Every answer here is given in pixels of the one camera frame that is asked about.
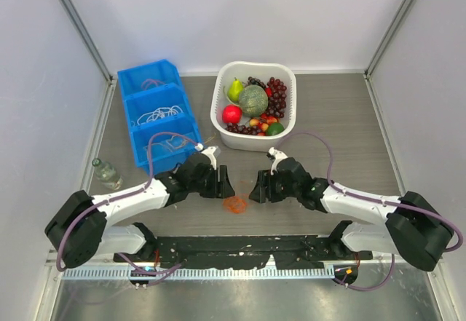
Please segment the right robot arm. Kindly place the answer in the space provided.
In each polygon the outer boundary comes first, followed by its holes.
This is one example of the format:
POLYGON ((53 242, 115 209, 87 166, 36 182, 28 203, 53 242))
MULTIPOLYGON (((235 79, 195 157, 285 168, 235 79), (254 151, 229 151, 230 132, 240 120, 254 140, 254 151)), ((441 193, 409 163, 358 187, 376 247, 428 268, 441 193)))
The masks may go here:
POLYGON ((314 178, 294 158, 284 157, 274 160, 270 170, 258 172, 249 198, 265 203, 289 197, 308 210, 351 217, 328 242, 331 255, 338 259, 376 251, 399 255, 413 267, 431 272, 454 236, 452 223, 418 193, 386 197, 356 191, 314 178))

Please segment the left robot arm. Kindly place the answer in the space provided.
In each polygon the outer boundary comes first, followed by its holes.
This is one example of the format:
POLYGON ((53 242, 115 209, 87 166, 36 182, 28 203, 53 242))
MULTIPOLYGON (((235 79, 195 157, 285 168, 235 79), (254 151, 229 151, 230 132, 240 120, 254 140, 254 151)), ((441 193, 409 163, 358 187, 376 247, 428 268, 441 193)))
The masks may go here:
POLYGON ((151 175, 139 186, 113 194, 90 196, 74 192, 52 217, 44 233, 57 250, 59 272, 74 269, 96 255, 121 253, 140 262, 149 261, 157 249, 154 235, 144 225, 117 224, 149 210, 184 201, 189 194, 226 199, 235 195, 227 168, 218 165, 216 148, 189 156, 174 171, 151 175))

